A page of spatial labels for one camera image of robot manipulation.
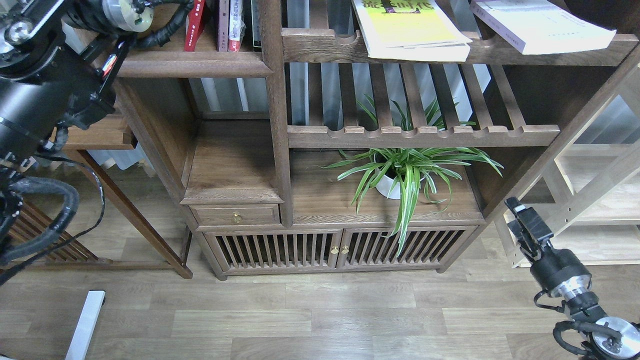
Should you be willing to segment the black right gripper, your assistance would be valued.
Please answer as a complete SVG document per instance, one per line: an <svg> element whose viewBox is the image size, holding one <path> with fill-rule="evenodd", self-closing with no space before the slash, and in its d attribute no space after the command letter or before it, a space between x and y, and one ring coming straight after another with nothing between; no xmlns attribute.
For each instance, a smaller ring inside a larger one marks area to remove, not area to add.
<svg viewBox="0 0 640 360"><path fill-rule="evenodd" d="M508 223L519 249L530 262L530 273L550 297L573 299L591 289L592 274L567 248L554 248L554 233L532 207L516 197L506 198L506 207L515 219Z"/></svg>

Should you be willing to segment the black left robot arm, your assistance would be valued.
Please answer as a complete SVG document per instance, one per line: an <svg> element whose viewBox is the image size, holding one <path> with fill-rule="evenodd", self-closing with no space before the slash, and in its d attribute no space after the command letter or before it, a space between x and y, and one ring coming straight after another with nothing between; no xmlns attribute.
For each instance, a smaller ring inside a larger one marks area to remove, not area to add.
<svg viewBox="0 0 640 360"><path fill-rule="evenodd" d="M21 264L1 282L60 248L57 240L79 206L77 190L59 180L26 177L31 157L55 159L68 129L112 114L112 84L131 48L163 46L195 3L177 0L173 16L142 38L161 0L19 0L1 14L1 264ZM58 215L34 239L13 244L8 234L23 194L62 196Z"/></svg>

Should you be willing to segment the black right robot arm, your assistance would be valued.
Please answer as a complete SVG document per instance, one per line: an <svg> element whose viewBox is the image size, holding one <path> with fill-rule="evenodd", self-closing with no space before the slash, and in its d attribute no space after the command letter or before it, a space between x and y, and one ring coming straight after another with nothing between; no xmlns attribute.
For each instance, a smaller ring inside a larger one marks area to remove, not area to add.
<svg viewBox="0 0 640 360"><path fill-rule="evenodd" d="M639 325L602 309L591 290L591 273L573 251L553 247L550 239L554 234L535 209L515 197L507 198L505 205L515 217L509 229L541 287L534 301L544 295L563 298L560 306L553 307L567 316L553 329L555 341L586 360L637 360Z"/></svg>

